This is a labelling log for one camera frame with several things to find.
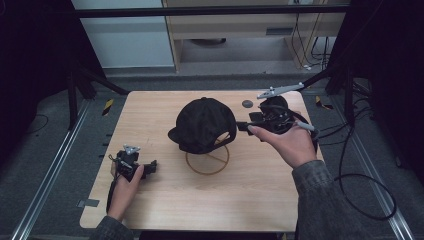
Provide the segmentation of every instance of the white cabinet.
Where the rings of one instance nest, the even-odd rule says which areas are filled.
[[[72,0],[72,3],[75,9],[162,7],[161,0]],[[174,67],[164,17],[86,18],[81,22],[105,70]]]

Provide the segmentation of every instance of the left hand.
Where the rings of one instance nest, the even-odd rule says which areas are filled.
[[[111,168],[111,173],[113,176],[115,175],[115,164],[116,163],[113,162]],[[141,176],[143,176],[143,171],[144,165],[140,165],[135,171],[131,182],[128,182],[127,179],[123,176],[118,177],[109,211],[107,213],[109,217],[115,218],[116,220],[122,222],[124,219],[125,211],[131,205],[137,193]]]

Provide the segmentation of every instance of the small disc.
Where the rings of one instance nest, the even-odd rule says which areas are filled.
[[[245,107],[245,108],[251,108],[251,107],[253,107],[253,102],[252,102],[252,101],[250,101],[250,100],[244,100],[241,104],[242,104],[242,105],[243,105],[243,107]]]

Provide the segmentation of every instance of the right hand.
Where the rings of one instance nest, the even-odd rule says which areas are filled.
[[[317,160],[309,132],[293,124],[284,134],[275,134],[257,126],[248,126],[256,137],[269,143],[292,168]]]

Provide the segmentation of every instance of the gray sleeve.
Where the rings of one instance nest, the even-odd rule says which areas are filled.
[[[370,239],[321,160],[295,168],[300,239]]]
[[[105,216],[90,236],[91,239],[134,240],[134,234],[116,219]]]

